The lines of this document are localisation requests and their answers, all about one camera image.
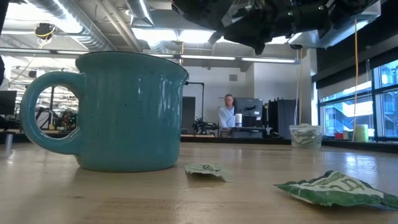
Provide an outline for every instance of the table surface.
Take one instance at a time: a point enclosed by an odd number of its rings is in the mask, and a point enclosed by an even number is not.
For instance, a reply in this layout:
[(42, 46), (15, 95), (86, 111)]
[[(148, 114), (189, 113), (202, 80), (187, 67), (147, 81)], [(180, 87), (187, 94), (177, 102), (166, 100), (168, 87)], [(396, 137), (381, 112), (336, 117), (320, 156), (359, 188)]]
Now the table surface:
[[(397, 195), (395, 154), (182, 143), (169, 169), (104, 173), (28, 143), (0, 153), (0, 223), (398, 223), (398, 212), (311, 205), (272, 185), (333, 169)], [(192, 162), (217, 162), (234, 182), (188, 176), (184, 165)]]

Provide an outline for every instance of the mug handle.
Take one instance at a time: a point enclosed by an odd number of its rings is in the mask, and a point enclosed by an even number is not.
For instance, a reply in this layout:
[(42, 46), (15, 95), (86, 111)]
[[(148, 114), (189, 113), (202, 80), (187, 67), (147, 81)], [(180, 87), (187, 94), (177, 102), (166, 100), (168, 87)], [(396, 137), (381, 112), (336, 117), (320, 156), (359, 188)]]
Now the mug handle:
[(79, 153), (81, 131), (76, 127), (68, 136), (55, 139), (43, 133), (36, 123), (35, 108), (40, 93), (50, 86), (64, 86), (71, 90), (81, 100), (83, 97), (83, 74), (72, 72), (49, 72), (35, 79), (26, 89), (21, 101), (21, 125), (26, 136), (38, 146), (61, 154)]

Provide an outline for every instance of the speckled enamel mug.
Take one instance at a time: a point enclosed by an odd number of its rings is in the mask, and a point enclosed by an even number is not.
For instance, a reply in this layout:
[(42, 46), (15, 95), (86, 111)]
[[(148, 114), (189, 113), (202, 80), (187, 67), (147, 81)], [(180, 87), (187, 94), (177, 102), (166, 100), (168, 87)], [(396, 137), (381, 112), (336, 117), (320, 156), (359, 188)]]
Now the speckled enamel mug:
[[(52, 152), (75, 155), (80, 167), (107, 172), (168, 168), (180, 151), (182, 90), (187, 71), (145, 54), (94, 52), (76, 59), (80, 73), (50, 72), (30, 84), (21, 102), (27, 137)], [(63, 139), (37, 126), (40, 93), (65, 86), (79, 99), (77, 128)]]

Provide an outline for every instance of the red object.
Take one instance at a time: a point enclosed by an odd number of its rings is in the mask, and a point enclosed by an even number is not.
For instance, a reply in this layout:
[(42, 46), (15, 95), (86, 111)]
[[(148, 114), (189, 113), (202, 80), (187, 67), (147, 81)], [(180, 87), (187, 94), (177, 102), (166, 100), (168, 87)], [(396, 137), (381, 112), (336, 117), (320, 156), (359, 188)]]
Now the red object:
[(335, 133), (335, 139), (336, 140), (342, 140), (343, 139), (343, 133)]

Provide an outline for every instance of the white container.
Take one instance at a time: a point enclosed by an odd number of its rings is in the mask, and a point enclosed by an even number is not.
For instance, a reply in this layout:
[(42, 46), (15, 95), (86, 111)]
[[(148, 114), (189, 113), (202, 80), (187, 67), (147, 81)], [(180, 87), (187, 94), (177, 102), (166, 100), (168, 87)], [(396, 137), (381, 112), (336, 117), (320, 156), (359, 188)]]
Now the white container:
[(235, 127), (242, 127), (242, 114), (235, 114)]
[(296, 148), (320, 149), (322, 145), (321, 126), (309, 124), (290, 125), (292, 146)]

